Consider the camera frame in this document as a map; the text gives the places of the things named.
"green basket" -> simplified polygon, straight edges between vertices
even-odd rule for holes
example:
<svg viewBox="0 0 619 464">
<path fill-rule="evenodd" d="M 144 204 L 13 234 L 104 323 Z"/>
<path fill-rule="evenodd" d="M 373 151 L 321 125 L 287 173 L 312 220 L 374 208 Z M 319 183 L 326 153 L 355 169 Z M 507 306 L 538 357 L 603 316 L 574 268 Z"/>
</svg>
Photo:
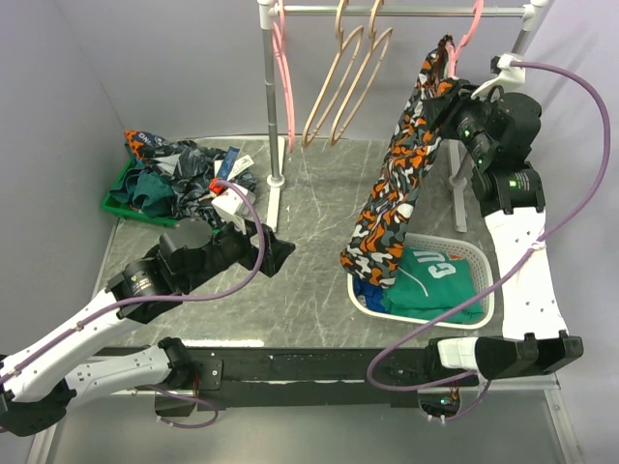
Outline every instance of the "green basket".
<svg viewBox="0 0 619 464">
<path fill-rule="evenodd" d="M 129 145 L 125 144 L 125 148 L 127 149 L 127 152 L 131 155 L 131 149 L 129 148 Z M 120 176 L 118 176 L 118 179 L 116 180 L 116 182 L 119 182 L 120 180 L 122 180 L 123 177 L 125 177 L 125 174 L 127 173 L 127 171 L 129 171 L 133 166 L 134 166 L 134 161 L 133 159 L 130 159 L 129 162 L 123 168 L 123 172 L 121 172 Z M 140 213 L 139 211 L 133 210 L 127 204 L 119 203 L 114 198 L 112 198 L 112 196 L 109 193 L 103 199 L 103 203 L 101 206 L 104 210 L 111 212 L 113 215 L 117 216 L 118 218 L 138 220 L 140 222 L 146 222 L 147 224 L 159 225 L 161 227 L 174 227 L 176 223 L 178 222 L 178 220 L 173 219 L 171 217 L 148 217 L 145 214 Z"/>
</svg>

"beige hanger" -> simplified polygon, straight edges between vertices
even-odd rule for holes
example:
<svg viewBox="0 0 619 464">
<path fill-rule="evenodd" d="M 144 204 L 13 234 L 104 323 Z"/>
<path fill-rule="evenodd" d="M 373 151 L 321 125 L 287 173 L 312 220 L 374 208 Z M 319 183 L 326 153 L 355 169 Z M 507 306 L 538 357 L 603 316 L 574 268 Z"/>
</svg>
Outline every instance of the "beige hanger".
<svg viewBox="0 0 619 464">
<path fill-rule="evenodd" d="M 320 128 L 325 122 L 325 119 L 327 119 L 327 116 L 329 115 L 331 108 L 333 107 L 334 103 L 339 97 L 339 92 L 341 92 L 341 88 L 343 87 L 344 82 L 346 81 L 346 78 L 350 74 L 352 65 L 354 64 L 355 59 L 357 58 L 359 47 L 361 46 L 361 40 L 364 35 L 364 26 L 358 26 L 354 31 L 350 33 L 350 35 L 346 38 L 346 40 L 343 39 L 344 30 L 341 28 L 341 12 L 346 5 L 348 5 L 348 0 L 339 0 L 338 11 L 336 13 L 336 39 L 338 39 L 339 41 L 339 50 L 338 50 L 338 53 L 336 54 L 336 57 L 333 60 L 331 69 L 329 70 L 329 73 L 327 74 L 327 78 L 325 79 L 325 82 L 322 85 L 322 89 L 320 90 L 320 93 L 318 94 L 318 98 L 316 99 L 316 102 L 313 105 L 313 109 L 311 110 L 311 113 L 309 114 L 308 121 L 306 122 L 306 126 L 303 130 L 302 142 L 303 142 L 304 147 L 307 147 L 308 145 L 311 144 L 313 139 L 318 134 L 318 131 L 320 131 Z M 329 101 L 327 108 L 324 110 L 315 128 L 310 133 L 310 128 L 316 116 L 316 112 L 318 111 L 318 107 L 322 103 L 322 99 L 324 99 L 325 92 L 327 91 L 327 87 L 331 83 L 333 74 L 336 68 L 338 67 L 339 60 L 341 59 L 341 55 L 353 43 L 354 39 L 357 39 L 357 45 L 355 46 L 355 51 L 353 52 L 352 58 L 350 58 L 350 63 L 348 63 L 348 68 L 346 68 L 346 72 L 344 73 L 344 76 L 341 78 L 341 81 L 339 82 L 338 89 L 336 90 L 333 97 L 331 98 L 331 101 Z"/>
<path fill-rule="evenodd" d="M 372 82 L 376 78 L 376 75 L 378 74 L 378 69 L 380 68 L 380 65 L 383 62 L 383 58 L 385 57 L 385 54 L 387 53 L 387 48 L 389 47 L 389 43 L 391 42 L 391 36 L 394 32 L 394 28 L 390 27 L 389 29 L 387 29 L 385 32 L 383 32 L 380 35 L 380 37 L 377 40 L 376 39 L 376 28 L 374 27 L 374 21 L 376 20 L 376 13 L 378 12 L 378 8 L 384 5 L 384 3 L 385 3 L 385 0 L 376 0 L 376 2 L 374 3 L 374 6 L 371 9 L 371 14 L 369 15 L 369 26 L 368 26 L 369 28 L 368 37 L 369 37 L 370 47 L 368 50 L 368 54 L 366 55 L 366 58 L 363 64 L 361 65 L 361 68 L 357 71 L 355 80 L 350 86 L 350 89 L 348 89 L 348 93 L 346 94 L 346 97 L 344 98 L 344 101 L 342 102 L 341 107 L 339 108 L 338 114 L 336 115 L 336 119 L 333 122 L 333 125 L 331 126 L 331 135 L 329 137 L 329 140 L 332 146 L 338 143 L 338 140 L 344 134 L 344 131 L 346 131 L 346 128 L 348 128 L 348 125 L 352 121 L 352 118 L 355 117 L 355 114 L 359 110 L 361 103 L 363 103 L 364 98 L 368 94 L 369 87 L 371 86 Z M 361 97 L 359 97 L 359 100 L 357 101 L 355 106 L 352 108 L 352 111 L 350 112 L 350 114 L 348 115 L 344 123 L 341 125 L 341 129 L 338 130 L 339 120 L 341 119 L 341 116 L 344 110 L 348 106 L 350 97 L 355 91 L 355 88 L 357 87 L 357 84 L 359 83 L 359 80 L 361 79 L 362 74 L 366 70 L 366 67 L 368 66 L 369 60 L 371 59 L 372 55 L 383 42 L 384 42 L 383 49 L 382 49 L 382 52 L 380 53 L 380 57 L 378 58 L 378 63 L 376 63 L 376 66 L 374 67 L 374 71 L 369 77 L 369 81 L 368 81 L 368 84 L 366 85 L 366 88 L 361 94 Z"/>
</svg>

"basket rim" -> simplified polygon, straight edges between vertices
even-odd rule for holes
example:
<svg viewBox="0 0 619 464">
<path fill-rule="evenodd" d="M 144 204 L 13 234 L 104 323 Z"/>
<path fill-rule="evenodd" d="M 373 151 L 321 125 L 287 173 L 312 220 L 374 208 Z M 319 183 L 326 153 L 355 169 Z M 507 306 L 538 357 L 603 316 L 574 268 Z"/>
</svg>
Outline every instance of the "basket rim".
<svg viewBox="0 0 619 464">
<path fill-rule="evenodd" d="M 448 239 L 446 237 L 435 237 L 433 235 L 415 234 L 412 232 L 406 233 L 406 236 L 404 238 L 404 243 L 406 243 L 409 239 L 415 239 L 415 238 L 423 238 L 423 240 L 427 242 L 436 242 L 436 243 L 442 243 L 444 245 L 449 244 L 453 246 L 468 248 L 468 250 L 470 250 L 473 254 L 476 255 L 477 258 L 480 259 L 482 267 L 486 271 L 486 279 L 485 279 L 486 288 L 488 288 L 494 283 L 494 279 L 492 278 L 492 268 L 490 267 L 490 262 L 488 261 L 486 254 L 478 246 L 475 246 L 463 240 Z M 379 318 L 379 319 L 388 319 L 388 320 L 393 320 L 393 321 L 398 321 L 398 322 L 405 322 L 408 324 L 425 324 L 427 322 L 426 319 L 395 316 L 393 314 L 385 314 L 385 313 L 375 312 L 370 309 L 367 309 L 365 306 L 361 304 L 361 302 L 357 299 L 357 296 L 355 295 L 353 279 L 354 279 L 354 276 L 351 274 L 348 274 L 347 276 L 348 297 L 350 298 L 351 302 L 355 305 L 355 307 L 357 307 L 357 309 L 364 312 L 368 316 Z M 455 324 L 455 323 L 450 323 L 450 322 L 438 322 L 435 324 L 435 326 L 444 327 L 448 329 L 460 329 L 460 330 L 465 330 L 465 331 L 475 331 L 477 329 L 480 329 L 481 327 L 485 326 L 488 322 L 490 322 L 490 320 L 494 316 L 494 293 L 490 293 L 487 297 L 484 298 L 484 300 L 485 299 L 487 299 L 487 313 L 484 316 L 484 318 L 482 318 L 480 321 L 477 321 L 473 324 Z"/>
</svg>

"plastic hanger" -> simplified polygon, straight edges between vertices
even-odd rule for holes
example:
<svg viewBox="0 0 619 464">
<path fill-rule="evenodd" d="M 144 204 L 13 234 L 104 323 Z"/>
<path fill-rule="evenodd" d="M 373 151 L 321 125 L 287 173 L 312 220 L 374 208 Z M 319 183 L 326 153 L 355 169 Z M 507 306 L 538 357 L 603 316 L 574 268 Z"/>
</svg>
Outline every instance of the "plastic hanger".
<svg viewBox="0 0 619 464">
<path fill-rule="evenodd" d="M 288 150 L 294 150 L 294 99 L 292 97 L 292 81 L 290 80 L 290 70 L 288 69 L 288 57 L 286 55 L 286 23 L 283 13 L 283 0 L 278 4 L 280 10 L 280 26 L 273 22 L 273 51 L 280 67 L 281 85 L 283 86 L 283 96 L 286 102 L 286 115 L 288 118 Z"/>
<path fill-rule="evenodd" d="M 368 50 L 368 53 L 366 54 L 366 58 L 364 59 L 364 62 L 361 65 L 361 68 L 357 71 L 355 80 L 353 81 L 352 85 L 348 89 L 348 93 L 346 94 L 346 97 L 344 98 L 343 103 L 339 107 L 339 111 L 336 116 L 336 119 L 333 122 L 333 125 L 331 126 L 331 134 L 330 134 L 329 140 L 332 146 L 338 143 L 338 140 L 343 136 L 344 132 L 346 131 L 346 128 L 348 128 L 348 125 L 352 121 L 352 118 L 354 118 L 355 114 L 357 114 L 357 111 L 361 107 L 361 103 L 363 103 L 364 98 L 368 94 L 369 87 L 371 86 L 372 82 L 376 78 L 376 75 L 378 74 L 378 70 L 380 69 L 380 65 L 382 65 L 383 58 L 385 58 L 385 54 L 387 53 L 387 48 L 389 47 L 389 43 L 391 42 L 391 36 L 394 32 L 394 28 L 390 27 L 385 32 L 383 32 L 378 39 L 376 39 L 376 27 L 374 26 L 374 21 L 376 20 L 376 13 L 378 13 L 378 9 L 384 4 L 385 4 L 385 0 L 376 0 L 376 2 L 374 3 L 374 6 L 371 9 L 371 14 L 369 15 L 369 25 L 368 25 L 369 50 Z M 376 63 L 376 66 L 374 67 L 374 71 L 369 77 L 368 84 L 366 85 L 366 88 L 361 94 L 361 97 L 359 97 L 359 99 L 357 100 L 357 103 L 352 108 L 352 111 L 350 112 L 348 117 L 345 119 L 345 121 L 341 125 L 341 129 L 338 130 L 339 120 L 341 119 L 344 110 L 346 109 L 346 107 L 348 106 L 348 103 L 350 102 L 350 97 L 355 91 L 355 88 L 357 87 L 357 84 L 359 83 L 361 76 L 365 72 L 366 67 L 368 66 L 369 60 L 371 59 L 374 52 L 380 47 L 381 44 L 383 44 L 382 51 L 380 53 L 380 56 L 378 57 L 378 63 Z"/>
<path fill-rule="evenodd" d="M 339 97 L 339 92 L 341 92 L 341 88 L 343 87 L 344 82 L 346 81 L 346 78 L 350 74 L 352 65 L 354 64 L 355 59 L 357 58 L 359 47 L 361 46 L 361 40 L 364 34 L 363 26 L 358 26 L 354 31 L 350 33 L 350 35 L 346 38 L 346 40 L 343 38 L 344 30 L 341 28 L 341 13 L 342 13 L 343 8 L 346 5 L 348 5 L 348 0 L 339 1 L 338 11 L 336 12 L 336 39 L 338 39 L 339 41 L 339 50 L 338 50 L 338 53 L 336 54 L 336 57 L 333 60 L 331 68 L 329 69 L 329 73 L 327 74 L 327 78 L 325 79 L 325 82 L 322 85 L 322 89 L 320 90 L 320 93 L 318 94 L 318 98 L 316 99 L 313 109 L 311 110 L 311 113 L 309 114 L 308 121 L 306 122 L 306 126 L 303 130 L 303 146 L 304 147 L 307 147 L 308 145 L 311 144 L 313 139 L 318 134 L 318 131 L 320 131 L 320 128 L 324 124 L 325 119 L 327 119 L 327 116 L 329 115 L 331 108 L 333 108 L 334 103 Z M 346 72 L 344 73 L 344 76 L 341 78 L 341 81 L 339 82 L 338 89 L 336 90 L 333 97 L 331 98 L 331 101 L 329 101 L 329 104 L 327 105 L 327 108 L 322 113 L 322 116 L 320 116 L 318 123 L 316 124 L 314 129 L 310 131 L 311 125 L 313 124 L 313 120 L 316 117 L 316 112 L 318 111 L 318 107 L 320 106 L 320 104 L 322 103 L 322 100 L 325 97 L 325 92 L 327 91 L 327 87 L 331 83 L 331 79 L 333 78 L 333 74 L 336 68 L 338 67 L 339 61 L 341 60 L 341 56 L 343 52 L 346 51 L 346 49 L 354 42 L 355 39 L 357 40 L 355 50 L 353 52 L 352 58 L 350 59 L 350 62 L 348 63 Z"/>
<path fill-rule="evenodd" d="M 480 25 L 480 21 L 482 20 L 482 13 L 484 12 L 484 0 L 476 0 L 475 5 L 473 6 L 473 24 L 471 24 L 471 28 L 468 30 L 466 34 L 460 40 L 460 43 L 456 48 L 450 43 L 447 45 L 447 51 L 449 53 L 449 62 L 447 64 L 447 76 L 454 77 L 456 75 L 456 63 L 457 59 L 460 57 L 460 53 L 462 50 L 471 42 L 475 32 L 477 31 L 477 26 Z"/>
</svg>

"clothing rack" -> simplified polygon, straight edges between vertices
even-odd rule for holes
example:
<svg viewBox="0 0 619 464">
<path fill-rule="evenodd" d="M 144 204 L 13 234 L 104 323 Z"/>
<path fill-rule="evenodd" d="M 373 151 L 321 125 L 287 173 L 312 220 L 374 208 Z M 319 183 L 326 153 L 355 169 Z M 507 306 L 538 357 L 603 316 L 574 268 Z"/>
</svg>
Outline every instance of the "clothing rack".
<svg viewBox="0 0 619 464">
<path fill-rule="evenodd" d="M 264 76 L 267 95 L 267 124 L 269 134 L 269 153 L 271 157 L 271 174 L 267 183 L 271 188 L 267 224 L 277 230 L 281 191 L 285 186 L 282 174 L 284 160 L 284 140 L 278 137 L 278 114 L 275 92 L 275 57 L 272 49 L 273 17 L 279 15 L 280 5 L 274 6 L 275 0 L 257 0 L 260 12 L 260 28 L 264 47 Z M 522 54 L 529 35 L 540 22 L 547 0 L 531 0 L 523 7 L 485 7 L 483 17 L 519 17 L 522 27 L 512 48 L 512 53 Z M 335 16 L 337 6 L 298 6 L 286 5 L 283 11 L 289 16 Z M 344 16 L 369 16 L 371 7 L 346 6 Z M 420 7 L 420 6 L 382 6 L 378 16 L 407 17 L 472 17 L 473 8 L 462 7 Z M 466 167 L 470 162 L 462 160 L 460 144 L 449 140 L 447 143 L 451 166 L 450 184 L 454 195 L 454 220 L 458 232 L 466 232 L 466 211 L 464 209 L 464 188 L 466 187 Z"/>
</svg>

